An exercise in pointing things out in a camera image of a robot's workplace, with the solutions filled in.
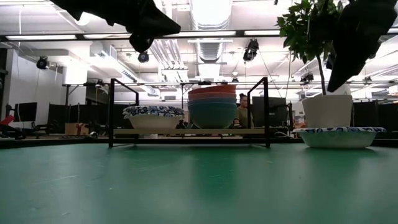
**desk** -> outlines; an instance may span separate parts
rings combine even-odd
[[[0,223],[396,223],[396,149],[115,146],[0,150]]]

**white plant pot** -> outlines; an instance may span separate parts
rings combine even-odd
[[[351,95],[326,95],[303,100],[308,128],[349,127],[353,97]]]
[[[129,120],[135,129],[175,129],[183,116],[157,116],[154,114],[141,114],[130,116]]]

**red object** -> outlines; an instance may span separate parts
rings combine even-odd
[[[188,95],[189,101],[192,100],[200,100],[200,99],[207,99],[207,98],[236,98],[235,93],[197,93]]]
[[[15,117],[14,117],[13,115],[10,115],[10,116],[8,116],[6,119],[2,120],[2,121],[0,122],[0,124],[8,125],[8,124],[10,124],[11,122],[14,121],[14,118],[15,118]]]
[[[77,128],[77,135],[81,134],[81,127],[83,127],[83,125],[83,123],[75,124],[75,127]]]
[[[236,85],[218,85],[210,86],[206,88],[197,88],[196,90],[191,90],[188,95],[197,93],[235,93]]]

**pink bowl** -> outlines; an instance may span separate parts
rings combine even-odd
[[[236,98],[235,93],[196,93],[188,95],[189,101],[207,99],[207,98]]]
[[[188,95],[197,93],[235,93],[236,85],[217,85],[209,86],[206,88],[197,88],[196,90],[191,90]]]

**person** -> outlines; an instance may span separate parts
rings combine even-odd
[[[243,128],[248,128],[248,97],[241,93],[240,106],[236,108],[234,125],[240,125]],[[251,127],[254,128],[253,114],[251,113]]]

